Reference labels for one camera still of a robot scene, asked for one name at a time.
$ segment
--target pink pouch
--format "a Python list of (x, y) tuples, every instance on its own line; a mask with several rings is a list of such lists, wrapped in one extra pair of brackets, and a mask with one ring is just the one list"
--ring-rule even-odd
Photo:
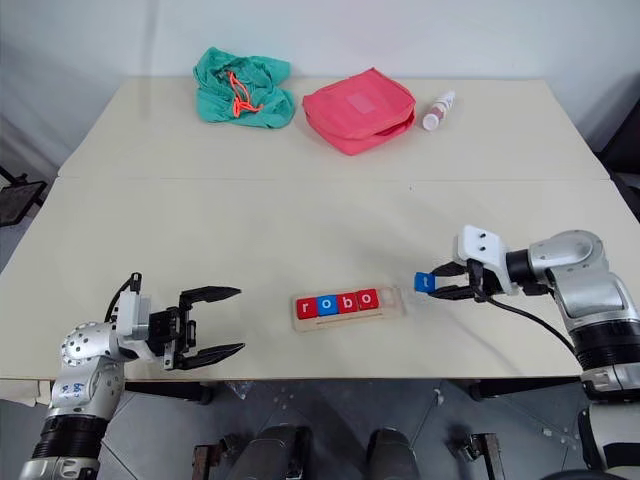
[(309, 125), (347, 155), (368, 150), (406, 132), (415, 120), (411, 92), (371, 68), (306, 95)]

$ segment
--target red block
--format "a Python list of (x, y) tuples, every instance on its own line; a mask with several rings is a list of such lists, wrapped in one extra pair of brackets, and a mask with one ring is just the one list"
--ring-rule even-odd
[(338, 312), (353, 313), (358, 311), (358, 298), (355, 293), (338, 295)]
[(376, 292), (375, 288), (360, 290), (356, 292), (356, 296), (358, 297), (358, 307), (360, 307), (360, 310), (372, 310), (378, 308), (380, 305), (378, 302), (378, 292)]
[(296, 300), (296, 312), (300, 320), (317, 317), (318, 304), (316, 303), (316, 298), (300, 298)]

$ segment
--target cable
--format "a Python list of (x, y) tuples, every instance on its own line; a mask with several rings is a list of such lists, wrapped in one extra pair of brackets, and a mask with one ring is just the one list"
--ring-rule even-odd
[(111, 314), (113, 313), (113, 309), (115, 308), (118, 299), (120, 298), (120, 294), (127, 288), (129, 288), (129, 285), (131, 285), (131, 277), (129, 277), (127, 281), (122, 284), (122, 286), (118, 289), (116, 294), (111, 299), (111, 302), (107, 307), (107, 314), (104, 316), (104, 323), (109, 323), (111, 321)]
[(532, 313), (526, 312), (524, 310), (520, 310), (519, 308), (512, 307), (511, 305), (498, 302), (497, 300), (494, 300), (492, 297), (489, 297), (489, 296), (485, 296), (484, 300), (495, 307), (501, 308), (503, 310), (507, 310), (508, 312), (511, 312), (511, 313), (517, 313), (518, 315), (522, 315), (523, 317), (526, 317), (529, 320), (533, 320), (538, 325), (543, 327), (545, 330), (552, 333), (558, 340), (560, 340), (564, 344), (565, 347), (567, 347), (567, 349), (571, 352), (571, 355), (575, 356), (573, 345), (571, 345), (569, 340), (567, 340), (560, 332), (558, 332), (555, 328), (553, 328), (551, 325), (549, 325), (547, 322), (545, 322), (541, 318), (536, 317)]

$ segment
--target green cloth bag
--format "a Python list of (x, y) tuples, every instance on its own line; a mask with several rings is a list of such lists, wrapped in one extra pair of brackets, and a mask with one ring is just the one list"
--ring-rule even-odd
[[(282, 128), (293, 118), (295, 105), (291, 92), (277, 88), (289, 76), (289, 63), (269, 57), (236, 57), (210, 48), (193, 67), (198, 82), (196, 111), (205, 122), (231, 122), (263, 128)], [(228, 72), (235, 73), (251, 95), (258, 112), (233, 115), (235, 93)]]

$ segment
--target blue cube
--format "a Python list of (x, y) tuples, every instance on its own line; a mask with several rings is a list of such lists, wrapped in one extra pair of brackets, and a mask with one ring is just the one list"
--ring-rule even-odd
[(318, 303), (318, 316), (326, 317), (327, 315), (338, 314), (338, 298), (336, 295), (317, 297), (316, 302)]
[(436, 276), (431, 273), (417, 272), (413, 288), (416, 292), (431, 293), (436, 290)]

